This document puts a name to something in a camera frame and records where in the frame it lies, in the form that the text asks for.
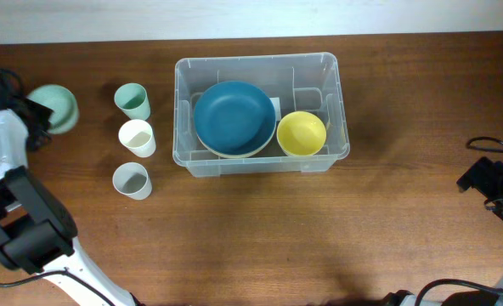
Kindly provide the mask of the mint green small bowl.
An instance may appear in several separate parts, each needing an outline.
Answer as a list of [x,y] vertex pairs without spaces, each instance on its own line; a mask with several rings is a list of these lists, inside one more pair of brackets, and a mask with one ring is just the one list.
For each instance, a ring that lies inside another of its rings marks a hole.
[[35,88],[26,97],[53,111],[48,119],[49,133],[67,133],[77,124],[79,109],[76,97],[67,88],[57,84],[47,84]]

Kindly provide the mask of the mint green cup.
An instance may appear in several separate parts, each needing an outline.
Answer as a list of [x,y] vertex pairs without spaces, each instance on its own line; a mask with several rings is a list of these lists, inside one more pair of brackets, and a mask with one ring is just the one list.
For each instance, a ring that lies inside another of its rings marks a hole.
[[130,119],[147,120],[150,117],[150,103],[145,88],[138,83],[120,86],[114,95],[116,106]]

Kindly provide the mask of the dark blue bowl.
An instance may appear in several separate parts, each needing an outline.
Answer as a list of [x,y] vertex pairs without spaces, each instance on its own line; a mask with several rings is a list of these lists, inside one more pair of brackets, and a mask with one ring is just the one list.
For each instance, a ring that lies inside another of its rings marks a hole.
[[198,139],[225,154],[244,154],[262,145],[276,129],[268,95],[249,82],[220,82],[207,89],[194,110]]

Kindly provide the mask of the yellow small bowl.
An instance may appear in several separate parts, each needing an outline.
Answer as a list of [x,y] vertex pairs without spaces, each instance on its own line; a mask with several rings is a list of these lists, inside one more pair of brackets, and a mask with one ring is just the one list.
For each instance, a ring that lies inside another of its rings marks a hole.
[[313,156],[325,144],[326,127],[316,115],[302,110],[294,111],[280,120],[276,138],[288,156]]

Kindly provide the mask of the beige bowl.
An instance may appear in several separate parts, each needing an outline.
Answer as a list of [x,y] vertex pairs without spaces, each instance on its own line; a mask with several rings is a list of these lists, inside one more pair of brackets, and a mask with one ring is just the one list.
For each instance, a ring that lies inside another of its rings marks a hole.
[[275,132],[272,132],[271,135],[269,136],[269,138],[263,144],[261,144],[258,148],[256,148],[255,150],[248,150],[244,154],[225,154],[225,153],[221,153],[221,152],[218,152],[218,151],[210,148],[209,146],[207,146],[201,139],[198,139],[198,140],[200,141],[200,143],[207,150],[211,151],[211,153],[213,153],[213,154],[215,154],[217,156],[220,156],[222,158],[227,158],[227,159],[242,159],[242,158],[247,158],[247,157],[254,156],[257,153],[259,153],[262,149],[264,149],[268,145],[268,143],[272,140],[272,138],[274,137],[274,135],[275,135]]

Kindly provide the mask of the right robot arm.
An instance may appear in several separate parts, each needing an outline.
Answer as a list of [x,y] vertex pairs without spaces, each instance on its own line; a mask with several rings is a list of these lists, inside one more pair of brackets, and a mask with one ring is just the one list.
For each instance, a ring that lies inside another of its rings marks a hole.
[[[456,182],[459,190],[470,188],[485,197],[484,207],[503,221],[503,162],[486,157],[476,161]],[[439,286],[465,287],[443,301],[427,300],[426,295]],[[503,306],[503,275],[494,286],[485,286],[469,280],[439,279],[425,285],[417,294],[400,290],[387,294],[382,305],[391,306],[442,306],[442,305],[493,305]]]

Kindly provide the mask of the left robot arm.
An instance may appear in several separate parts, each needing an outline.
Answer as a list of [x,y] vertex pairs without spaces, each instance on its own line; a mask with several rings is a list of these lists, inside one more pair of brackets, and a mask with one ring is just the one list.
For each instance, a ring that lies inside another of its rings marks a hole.
[[0,68],[0,264],[29,275],[12,286],[45,279],[80,305],[137,305],[83,250],[70,212],[28,168],[28,152],[51,140],[53,115]]

